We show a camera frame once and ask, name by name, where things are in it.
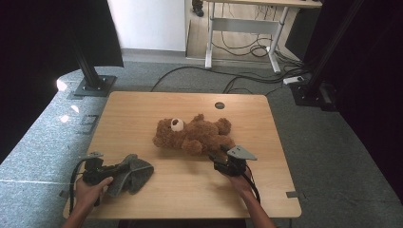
gray carpet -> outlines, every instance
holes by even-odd
[[[113,90],[150,91],[166,72],[185,65],[125,62],[125,68],[97,67],[118,77]],[[270,69],[216,66],[227,73],[253,72],[276,78]],[[154,91],[222,93],[234,76],[180,69]],[[81,71],[60,78],[67,85],[0,166],[0,226],[60,227],[67,199],[59,197],[78,157],[85,155],[107,98],[68,100]],[[291,90],[239,80],[234,93],[266,94],[295,187],[302,216],[293,227],[401,227],[403,206],[352,129],[336,112],[296,106]],[[279,227],[289,220],[275,219]],[[117,220],[88,220],[85,227],[117,227]]]

teddy bear snout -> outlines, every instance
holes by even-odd
[[[171,129],[173,131],[182,131],[183,130],[183,121],[181,119],[172,119]]]

power strip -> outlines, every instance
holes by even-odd
[[[297,77],[292,77],[292,78],[286,78],[283,80],[285,85],[289,85],[291,83],[300,83],[303,82],[304,79],[301,76],[297,76]]]

black cable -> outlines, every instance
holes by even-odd
[[[234,14],[232,14],[232,12],[231,12],[231,4],[229,4],[229,3],[227,3],[228,4],[228,11],[229,11],[229,14],[231,14],[231,16],[233,17],[233,18],[235,18],[235,16],[234,16]]]
[[[259,14],[260,14],[260,6],[258,6],[258,8],[256,9],[256,12],[255,12],[255,20],[258,19]]]
[[[166,76],[168,76],[170,73],[175,72],[175,71],[180,70],[180,69],[185,69],[185,68],[193,68],[193,69],[199,69],[199,70],[203,70],[203,71],[209,71],[209,72],[212,72],[212,73],[218,73],[218,74],[223,74],[223,75],[234,76],[234,78],[231,79],[231,80],[229,81],[229,83],[226,85],[226,87],[225,87],[225,89],[224,89],[224,91],[223,91],[222,93],[229,93],[230,91],[234,91],[235,89],[234,89],[232,86],[234,85],[234,83],[235,83],[238,79],[251,80],[251,81],[254,81],[254,82],[264,83],[264,84],[277,84],[277,83],[281,83],[280,87],[278,87],[278,88],[276,88],[276,89],[273,89],[273,90],[267,92],[267,93],[265,94],[265,96],[267,96],[268,94],[270,94],[270,93],[272,93],[272,92],[274,92],[274,91],[276,91],[276,90],[282,88],[282,80],[283,80],[284,78],[294,77],[294,76],[297,76],[297,75],[300,75],[300,74],[303,74],[303,73],[306,73],[306,72],[309,72],[309,71],[310,71],[310,70],[305,70],[305,69],[301,69],[301,68],[298,67],[298,68],[294,68],[294,69],[288,70],[288,71],[286,71],[283,75],[280,75],[280,76],[278,76],[277,74],[271,75],[271,76],[278,76],[278,77],[275,78],[275,79],[264,79],[262,76],[260,76],[260,75],[258,75],[258,74],[256,74],[256,73],[253,73],[253,72],[241,72],[241,73],[251,73],[251,74],[255,74],[255,75],[259,76],[259,78],[254,78],[254,77],[249,77],[249,76],[244,76],[244,75],[234,74],[234,73],[226,73],[226,72],[220,72],[220,71],[213,71],[213,70],[209,70],[209,69],[205,69],[205,68],[200,68],[200,67],[195,67],[195,66],[182,66],[182,67],[174,68],[174,69],[168,71],[167,73],[165,73],[165,74],[163,75],[163,77],[161,77],[161,78],[157,81],[157,83],[151,88],[150,91],[153,92],[154,89],[157,87],[157,85],[158,85]]]
[[[255,193],[256,200],[260,203],[260,194],[259,194],[258,188],[257,188],[256,185],[251,181],[251,179],[248,178],[248,176],[246,176],[245,173],[242,173],[242,176],[243,176],[243,177],[246,179],[246,181],[248,181],[248,183],[251,185],[251,188],[252,188],[252,190],[253,190],[254,193]]]
[[[228,90],[227,93],[230,93],[231,91],[235,91],[235,90],[246,90],[248,91],[250,94],[254,94],[251,90],[247,89],[247,88],[231,88],[230,90]]]
[[[226,52],[228,52],[228,53],[230,53],[230,54],[232,54],[232,55],[235,55],[235,56],[244,56],[244,55],[250,54],[250,51],[247,52],[247,53],[237,54],[237,53],[234,53],[234,52],[232,52],[232,51],[230,51],[230,50],[225,49],[224,47],[217,46],[217,45],[214,44],[213,42],[211,42],[211,44],[212,44],[214,47],[216,47],[216,48],[218,48],[218,49],[225,50]]]
[[[163,77],[161,77],[161,78],[157,81],[157,83],[151,88],[151,92],[154,91],[154,89],[157,87],[157,85],[158,85],[166,76],[168,76],[170,73],[175,72],[175,71],[180,70],[180,69],[185,69],[185,68],[194,68],[194,69],[199,69],[199,70],[203,70],[203,71],[209,71],[209,72],[213,72],[213,73],[223,74],[223,75],[235,76],[235,78],[232,79],[232,80],[230,81],[230,83],[233,82],[233,81],[235,82],[235,81],[236,81],[237,79],[239,79],[239,78],[243,78],[243,79],[247,79],[247,80],[252,80],[252,81],[255,81],[255,82],[259,82],[259,83],[266,83],[266,84],[277,83],[278,80],[281,79],[281,77],[276,78],[276,79],[273,79],[273,80],[258,79],[258,78],[248,77],[248,76],[239,75],[239,74],[234,74],[234,73],[226,73],[226,72],[213,71],[213,70],[209,70],[209,69],[205,69],[205,68],[200,68],[200,67],[195,67],[195,66],[181,66],[181,67],[178,67],[178,68],[174,68],[174,69],[168,71],[167,73],[165,73],[165,74],[163,75]]]
[[[272,21],[274,21],[275,18],[276,18],[276,12],[277,12],[277,7],[275,7],[275,13],[273,14],[273,20]]]
[[[255,179],[253,178],[253,173],[252,173],[252,169],[251,169],[251,167],[249,167],[249,165],[248,165],[248,164],[246,164],[246,168],[248,168],[249,173],[251,173],[251,180],[252,180],[252,182],[253,182],[253,183],[255,183]]]
[[[81,163],[84,160],[81,160],[77,163],[77,165],[75,166],[72,174],[71,174],[71,178],[70,178],[70,187],[69,187],[69,193],[70,193],[70,208],[69,208],[69,213],[71,214],[71,212],[73,211],[73,207],[74,207],[74,183],[75,180],[77,178],[77,173],[78,173],[78,169],[80,168]]]
[[[269,7],[267,6],[266,7],[266,12],[264,13],[264,17],[263,17],[263,20],[266,20],[266,17],[267,17],[267,12],[269,11]]]
[[[298,67],[303,66],[303,62],[300,61],[300,60],[295,60],[295,59],[292,59],[291,57],[285,56],[283,53],[281,53],[278,50],[275,50],[275,53],[278,56],[278,58],[284,63],[293,64],[293,65],[298,66]]]
[[[224,41],[223,32],[221,32],[221,39],[222,39],[222,42],[224,43],[224,45],[225,45],[227,48],[230,48],[230,49],[249,48],[249,47],[251,47],[251,46],[252,46],[253,44],[255,44],[255,43],[258,43],[259,46],[262,46],[262,45],[259,44],[259,40],[269,40],[269,38],[259,38],[259,37],[258,37],[258,39],[257,39],[256,41],[254,41],[253,43],[251,43],[250,45],[243,46],[243,47],[229,47],[229,46],[225,43],[225,41]]]
[[[262,49],[264,51],[264,54],[261,54],[261,55],[255,54],[255,51],[259,50],[259,49]],[[255,57],[261,58],[261,57],[267,56],[267,54],[269,52],[267,51],[267,46],[253,46],[253,47],[250,48],[250,53]]]
[[[285,65],[285,66],[283,66],[282,67],[282,69],[284,70],[284,71],[287,71],[287,67],[292,67],[293,69],[301,69],[301,67],[300,66],[295,66],[295,65]]]

teddy bear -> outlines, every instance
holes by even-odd
[[[158,122],[153,142],[158,147],[182,149],[186,154],[197,156],[209,153],[220,154],[221,147],[233,148],[234,141],[227,136],[231,123],[220,118],[211,123],[199,114],[190,123],[181,119],[163,119]]]

